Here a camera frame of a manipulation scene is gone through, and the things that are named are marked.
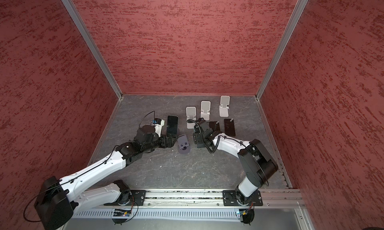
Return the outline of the white phone stand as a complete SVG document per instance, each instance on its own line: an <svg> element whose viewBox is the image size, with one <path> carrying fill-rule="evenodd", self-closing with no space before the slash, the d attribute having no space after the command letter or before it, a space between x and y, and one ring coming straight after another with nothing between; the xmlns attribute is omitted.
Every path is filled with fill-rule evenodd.
<svg viewBox="0 0 384 230"><path fill-rule="evenodd" d="M221 96L220 105L219 105L219 115L221 118L229 117L229 105L230 105L230 96Z"/></svg>
<svg viewBox="0 0 384 230"><path fill-rule="evenodd" d="M211 102L210 101L202 101L201 102L201 118L205 121L210 120L210 111L211 111Z"/></svg>

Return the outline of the black phone with tag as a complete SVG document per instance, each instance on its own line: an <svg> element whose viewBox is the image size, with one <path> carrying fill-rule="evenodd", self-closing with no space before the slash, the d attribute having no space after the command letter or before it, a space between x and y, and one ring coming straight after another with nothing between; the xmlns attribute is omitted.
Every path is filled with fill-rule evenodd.
<svg viewBox="0 0 384 230"><path fill-rule="evenodd" d="M220 122L219 121L211 121L209 122L209 127L213 130L213 132L220 132Z"/></svg>

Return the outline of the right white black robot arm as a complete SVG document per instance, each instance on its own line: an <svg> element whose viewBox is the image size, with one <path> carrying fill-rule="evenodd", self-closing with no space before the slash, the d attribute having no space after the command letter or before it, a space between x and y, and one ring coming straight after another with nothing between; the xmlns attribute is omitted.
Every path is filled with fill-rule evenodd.
<svg viewBox="0 0 384 230"><path fill-rule="evenodd" d="M235 196L241 206L250 205L258 189L268 186L269 179L279 169L269 151L259 140L241 141L214 131L204 119L187 120L187 123L194 127L193 137L198 149L205 148L210 154L223 151L240 161L245 177L235 188Z"/></svg>

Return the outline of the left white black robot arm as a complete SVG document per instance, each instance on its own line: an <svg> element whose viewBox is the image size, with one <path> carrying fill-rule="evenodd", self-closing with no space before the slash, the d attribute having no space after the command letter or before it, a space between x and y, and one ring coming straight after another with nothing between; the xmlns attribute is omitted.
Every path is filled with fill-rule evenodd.
<svg viewBox="0 0 384 230"><path fill-rule="evenodd" d="M57 230L74 214L102 204L130 202L130 188L122 181L91 190L94 184L120 171L144 154L161 148L172 148L177 139L179 118L169 115L164 121L153 118L149 125L139 126L132 141L115 146L98 162L61 179L46 179L39 193L31 200L46 230Z"/></svg>

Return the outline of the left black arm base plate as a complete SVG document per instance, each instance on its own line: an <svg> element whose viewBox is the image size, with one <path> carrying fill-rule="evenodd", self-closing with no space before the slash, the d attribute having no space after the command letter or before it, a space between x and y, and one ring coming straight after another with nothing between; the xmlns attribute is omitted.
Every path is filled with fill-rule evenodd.
<svg viewBox="0 0 384 230"><path fill-rule="evenodd" d="M113 203L104 204L104 206L132 207L133 205L142 206L146 197L146 190L131 190L130 193L125 191Z"/></svg>

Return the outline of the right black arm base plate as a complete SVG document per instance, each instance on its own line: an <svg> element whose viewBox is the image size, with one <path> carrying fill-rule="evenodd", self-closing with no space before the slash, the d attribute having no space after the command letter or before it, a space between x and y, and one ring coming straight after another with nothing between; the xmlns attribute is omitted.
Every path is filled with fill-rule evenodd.
<svg viewBox="0 0 384 230"><path fill-rule="evenodd" d="M253 192L252 195L249 197L245 197L240 191L230 191L230 190L224 190L223 191L223 202L224 206L226 207L232 207L232 206L242 206L242 207L250 207L250 206L256 206L260 207L263 206L263 200L262 196L259 190L256 190Z"/></svg>

